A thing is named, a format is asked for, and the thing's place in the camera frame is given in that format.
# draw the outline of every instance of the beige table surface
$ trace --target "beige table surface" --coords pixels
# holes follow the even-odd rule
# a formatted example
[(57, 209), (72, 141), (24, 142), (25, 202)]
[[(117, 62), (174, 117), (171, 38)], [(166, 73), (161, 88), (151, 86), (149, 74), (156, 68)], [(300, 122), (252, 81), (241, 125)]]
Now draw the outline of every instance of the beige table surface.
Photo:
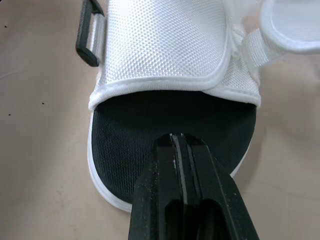
[[(128, 239), (130, 215), (103, 200), (88, 172), (97, 69), (75, 52), (81, 5), (0, 2), (0, 240)], [(235, 181), (261, 240), (318, 240), (320, 57), (288, 55), (261, 75)]]

